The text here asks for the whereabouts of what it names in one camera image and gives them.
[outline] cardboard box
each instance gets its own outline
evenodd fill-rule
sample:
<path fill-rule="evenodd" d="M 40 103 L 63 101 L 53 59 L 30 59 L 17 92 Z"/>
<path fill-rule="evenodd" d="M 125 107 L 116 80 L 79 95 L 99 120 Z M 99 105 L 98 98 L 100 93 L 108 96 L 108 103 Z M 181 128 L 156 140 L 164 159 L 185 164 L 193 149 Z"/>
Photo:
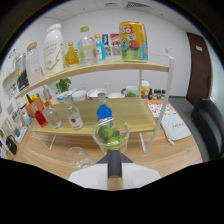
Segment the cardboard box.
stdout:
<path fill-rule="evenodd" d="M 44 109 L 44 105 L 40 99 L 40 97 L 38 97 L 36 100 L 34 100 L 30 105 L 26 105 L 26 109 L 27 109 L 27 112 L 29 113 L 30 117 L 33 117 L 34 118 L 34 110 L 32 108 L 32 105 L 33 104 L 36 104 L 36 107 L 38 110 L 42 111 Z"/>

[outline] wooden shelf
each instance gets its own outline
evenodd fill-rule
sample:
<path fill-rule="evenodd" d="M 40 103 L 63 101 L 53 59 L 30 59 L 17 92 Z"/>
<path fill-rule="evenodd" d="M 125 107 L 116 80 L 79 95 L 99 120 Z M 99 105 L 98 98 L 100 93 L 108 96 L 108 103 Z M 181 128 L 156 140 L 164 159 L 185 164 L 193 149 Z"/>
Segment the wooden shelf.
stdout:
<path fill-rule="evenodd" d="M 107 99 L 108 106 L 112 109 L 113 117 L 119 117 L 131 125 L 131 132 L 149 132 L 154 131 L 155 123 L 150 114 L 147 105 L 139 97 L 125 97 L 119 99 Z M 98 122 L 96 111 L 99 108 L 98 100 L 86 100 L 74 102 L 79 108 L 84 126 L 79 130 L 73 130 L 66 116 L 68 106 L 66 104 L 57 104 L 53 107 L 57 110 L 62 126 L 54 129 L 51 124 L 41 127 L 35 120 L 33 127 L 36 132 L 54 133 L 63 135 L 90 135 L 94 126 Z"/>
<path fill-rule="evenodd" d="M 40 86 L 43 86 L 45 84 L 57 81 L 59 79 L 64 79 L 66 77 L 71 77 L 75 75 L 81 75 L 86 74 L 90 72 L 99 72 L 99 71 L 110 71 L 110 70 L 124 70 L 124 69 L 135 69 L 135 70 L 153 70 L 153 71 L 161 71 L 161 72 L 169 72 L 169 67 L 156 64 L 150 61 L 147 62 L 129 62 L 129 61 L 123 61 L 123 60 L 107 60 L 103 62 L 99 62 L 96 65 L 91 65 L 87 67 L 81 67 L 80 65 L 67 68 L 64 71 L 47 76 L 44 79 L 42 79 L 40 82 L 29 86 L 25 89 L 23 89 L 17 96 L 16 99 L 23 96 L 24 94 L 28 93 L 31 90 L 34 90 Z"/>
<path fill-rule="evenodd" d="M 10 78 L 11 76 L 13 76 L 13 75 L 15 75 L 16 74 L 16 71 L 14 70 L 14 71 L 12 71 L 10 74 L 8 74 L 4 79 L 3 79 L 3 81 L 2 81 L 2 85 L 4 84 L 4 82 L 8 79 L 8 78 Z"/>

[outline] wooden table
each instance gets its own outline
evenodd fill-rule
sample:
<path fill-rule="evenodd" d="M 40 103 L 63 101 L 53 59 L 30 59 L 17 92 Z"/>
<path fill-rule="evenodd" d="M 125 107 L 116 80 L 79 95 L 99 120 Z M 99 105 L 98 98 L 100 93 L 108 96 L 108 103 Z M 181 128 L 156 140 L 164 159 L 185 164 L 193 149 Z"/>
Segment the wooden table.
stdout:
<path fill-rule="evenodd" d="M 37 134 L 48 146 L 54 137 L 54 134 Z M 143 133 L 146 144 L 149 143 L 151 135 L 152 132 Z M 52 149 L 47 150 L 29 129 L 23 142 L 18 146 L 15 160 L 35 165 L 61 178 L 68 179 L 74 170 L 66 162 L 65 154 L 69 148 L 74 146 L 85 149 L 94 162 L 105 156 L 91 136 L 57 135 Z M 171 145 L 161 126 L 146 154 L 143 153 L 138 133 L 130 134 L 128 148 L 124 154 L 137 165 L 157 170 L 162 177 L 187 166 L 202 163 L 200 151 L 192 135 L 176 141 L 175 145 Z"/>

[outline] black chair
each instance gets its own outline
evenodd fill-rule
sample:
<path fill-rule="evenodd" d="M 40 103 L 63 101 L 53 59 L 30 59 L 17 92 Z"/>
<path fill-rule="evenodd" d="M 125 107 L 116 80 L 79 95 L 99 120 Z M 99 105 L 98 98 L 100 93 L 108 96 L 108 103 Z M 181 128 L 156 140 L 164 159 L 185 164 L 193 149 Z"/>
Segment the black chair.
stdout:
<path fill-rule="evenodd" d="M 200 132 L 210 160 L 220 159 L 224 153 L 224 118 L 209 98 L 199 97 L 191 117 Z"/>

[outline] ceiling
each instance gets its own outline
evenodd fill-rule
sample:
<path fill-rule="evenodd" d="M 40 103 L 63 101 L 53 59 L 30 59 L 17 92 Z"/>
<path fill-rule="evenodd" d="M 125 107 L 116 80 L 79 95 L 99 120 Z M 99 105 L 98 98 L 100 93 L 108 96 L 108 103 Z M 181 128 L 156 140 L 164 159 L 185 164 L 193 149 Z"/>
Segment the ceiling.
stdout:
<path fill-rule="evenodd" d="M 48 11 L 42 15 L 42 18 L 55 18 L 64 21 L 80 14 L 107 9 L 142 11 L 165 19 L 186 32 L 201 35 L 197 28 L 181 14 L 152 0 L 72 0 Z"/>

